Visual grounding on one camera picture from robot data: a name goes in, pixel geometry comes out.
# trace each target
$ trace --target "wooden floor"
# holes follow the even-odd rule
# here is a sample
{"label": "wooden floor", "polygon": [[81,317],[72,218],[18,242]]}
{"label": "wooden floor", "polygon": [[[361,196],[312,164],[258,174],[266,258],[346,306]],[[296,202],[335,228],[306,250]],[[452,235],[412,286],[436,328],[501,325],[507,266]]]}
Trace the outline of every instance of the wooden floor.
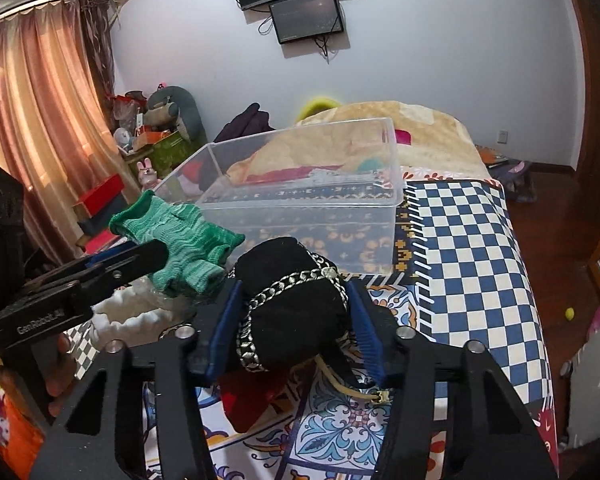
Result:
{"label": "wooden floor", "polygon": [[[600,225],[579,207],[579,188],[568,174],[535,173],[538,200],[508,203],[513,229],[533,289],[554,384],[558,439],[564,433],[566,385],[560,366],[583,345],[600,300],[587,273],[587,260],[600,238]],[[575,318],[564,311],[572,307]],[[582,462],[586,452],[560,456],[561,478]]]}

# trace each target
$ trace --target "pink plush toy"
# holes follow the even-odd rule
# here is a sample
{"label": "pink plush toy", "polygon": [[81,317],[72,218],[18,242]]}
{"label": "pink plush toy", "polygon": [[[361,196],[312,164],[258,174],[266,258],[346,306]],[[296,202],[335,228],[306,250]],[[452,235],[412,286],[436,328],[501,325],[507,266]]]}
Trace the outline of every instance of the pink plush toy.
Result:
{"label": "pink plush toy", "polygon": [[162,182],[158,178],[158,174],[155,172],[154,168],[152,168],[151,160],[149,160],[149,158],[144,160],[144,164],[141,161],[138,161],[138,180],[142,186],[142,191],[154,188]]}

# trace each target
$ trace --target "beige blanket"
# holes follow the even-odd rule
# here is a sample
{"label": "beige blanket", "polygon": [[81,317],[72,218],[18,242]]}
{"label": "beige blanket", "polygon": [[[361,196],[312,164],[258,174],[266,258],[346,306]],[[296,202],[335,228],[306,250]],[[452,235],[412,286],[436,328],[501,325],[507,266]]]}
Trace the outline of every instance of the beige blanket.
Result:
{"label": "beige blanket", "polygon": [[[398,161],[409,178],[427,180],[432,174],[445,178],[489,179],[466,128],[442,112],[396,101],[344,105],[321,112],[299,126],[337,123],[355,119],[389,117],[396,130],[408,132],[411,145],[398,144]],[[271,172],[292,168],[341,166],[355,170],[361,164],[386,164],[386,146],[378,142],[382,128],[377,123],[334,124],[326,135],[308,128],[278,135],[247,160],[232,165],[228,176],[241,184]]]}

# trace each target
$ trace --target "human hand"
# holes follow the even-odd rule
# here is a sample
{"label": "human hand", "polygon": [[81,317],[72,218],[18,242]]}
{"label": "human hand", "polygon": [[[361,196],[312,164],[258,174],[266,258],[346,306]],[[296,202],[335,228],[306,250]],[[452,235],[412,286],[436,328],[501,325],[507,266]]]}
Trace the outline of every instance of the human hand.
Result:
{"label": "human hand", "polygon": [[[53,402],[50,402],[48,407],[52,416],[59,415],[62,404],[77,383],[74,377],[77,362],[68,353],[70,348],[69,338],[64,333],[60,334],[58,336],[58,352],[60,354],[58,362],[46,378],[46,391],[54,397]],[[0,366],[0,387],[9,396],[13,405],[20,410],[20,413],[31,419],[29,407],[16,387],[14,372],[4,366]]]}

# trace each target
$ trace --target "curtain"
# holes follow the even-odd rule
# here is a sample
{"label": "curtain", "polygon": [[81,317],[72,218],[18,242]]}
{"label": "curtain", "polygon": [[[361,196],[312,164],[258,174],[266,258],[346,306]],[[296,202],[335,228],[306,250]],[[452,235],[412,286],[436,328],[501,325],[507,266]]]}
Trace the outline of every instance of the curtain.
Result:
{"label": "curtain", "polygon": [[0,166],[25,186],[29,237],[59,263],[79,254],[80,195],[118,173],[127,201],[138,196],[98,104],[77,0],[0,22]]}
{"label": "curtain", "polygon": [[82,33],[98,98],[107,124],[116,127],[111,97],[114,93],[113,50],[109,33],[109,0],[80,0]]}

